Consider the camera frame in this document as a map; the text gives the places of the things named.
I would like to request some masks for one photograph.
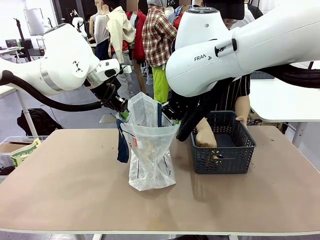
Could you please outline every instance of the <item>black backpack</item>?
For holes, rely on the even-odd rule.
[[[50,115],[42,108],[28,109],[35,130],[38,136],[49,136],[55,130],[64,129],[60,124],[53,120]],[[21,112],[21,116],[16,120],[20,128],[22,128],[27,136],[32,136],[24,111]]]

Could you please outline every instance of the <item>clear plastic bag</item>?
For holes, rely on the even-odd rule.
[[[173,125],[159,103],[142,92],[129,100],[128,110],[129,119],[121,128],[132,147],[129,184],[139,191],[176,184],[169,147],[179,125]]]

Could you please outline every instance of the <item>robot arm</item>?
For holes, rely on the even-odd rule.
[[[72,19],[72,25],[76,28],[76,30],[81,33],[81,36],[85,39],[88,35],[85,30],[85,21],[82,17],[79,16],[76,10],[73,10],[70,13]]]
[[[179,95],[173,104],[188,106],[177,138],[186,140],[230,83],[253,71],[270,73],[293,85],[320,88],[319,70],[288,65],[320,60],[319,11],[318,0],[290,1],[229,31],[216,9],[188,10],[166,65],[168,83]]]
[[[70,24],[49,30],[44,38],[47,51],[44,58],[16,64],[0,59],[0,85],[23,89],[40,102],[68,112],[88,111],[102,106],[118,112],[126,110],[127,101],[116,90],[120,87],[116,76],[121,66],[116,59],[100,61],[84,38]],[[88,87],[101,102],[66,106],[52,102],[50,96]]]

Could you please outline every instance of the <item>plaid shirt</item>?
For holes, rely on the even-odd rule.
[[[177,30],[167,19],[165,8],[149,5],[142,30],[142,43],[145,59],[151,67],[155,68],[167,63],[172,42],[176,36]]]

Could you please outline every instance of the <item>basket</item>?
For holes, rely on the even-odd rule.
[[[268,73],[262,72],[262,71],[254,71],[251,73],[251,79],[275,79],[274,76],[271,76]]]
[[[213,111],[207,116],[218,148],[196,146],[197,130],[191,134],[192,158],[197,174],[246,174],[256,142],[233,111]]]

